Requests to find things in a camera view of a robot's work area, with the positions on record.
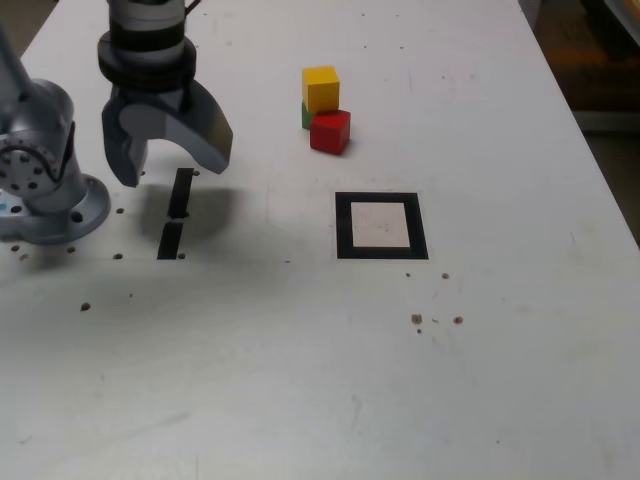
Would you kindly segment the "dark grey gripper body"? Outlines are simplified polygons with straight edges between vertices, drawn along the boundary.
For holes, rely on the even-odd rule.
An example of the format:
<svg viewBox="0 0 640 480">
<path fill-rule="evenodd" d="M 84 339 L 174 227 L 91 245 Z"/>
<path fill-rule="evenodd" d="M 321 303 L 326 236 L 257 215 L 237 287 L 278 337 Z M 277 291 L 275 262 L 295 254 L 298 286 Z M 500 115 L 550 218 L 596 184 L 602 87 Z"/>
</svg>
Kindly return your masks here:
<svg viewBox="0 0 640 480">
<path fill-rule="evenodd" d="M 113 84 L 112 111 L 120 112 L 125 106 L 134 104 L 150 105 L 161 110 L 182 113 L 191 106 L 192 81 L 177 89 L 149 91 L 133 88 L 131 85 Z"/>
</svg>

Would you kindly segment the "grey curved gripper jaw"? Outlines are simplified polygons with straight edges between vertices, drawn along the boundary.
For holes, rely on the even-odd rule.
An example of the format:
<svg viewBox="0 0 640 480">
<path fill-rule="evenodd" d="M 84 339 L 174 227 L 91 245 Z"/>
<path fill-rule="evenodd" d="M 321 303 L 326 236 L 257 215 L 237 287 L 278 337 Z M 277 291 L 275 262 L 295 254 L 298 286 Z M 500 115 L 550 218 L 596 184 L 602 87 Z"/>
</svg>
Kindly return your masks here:
<svg viewBox="0 0 640 480">
<path fill-rule="evenodd" d="M 122 128 L 119 118 L 125 106 L 123 98 L 113 96 L 102 111 L 104 150 L 107 162 L 120 183 L 136 188 L 146 162 L 147 141 Z"/>
<path fill-rule="evenodd" d="M 183 148 L 205 170 L 222 174 L 230 164 L 233 131 L 215 98 L 197 81 L 162 93 L 160 139 Z"/>
</svg>

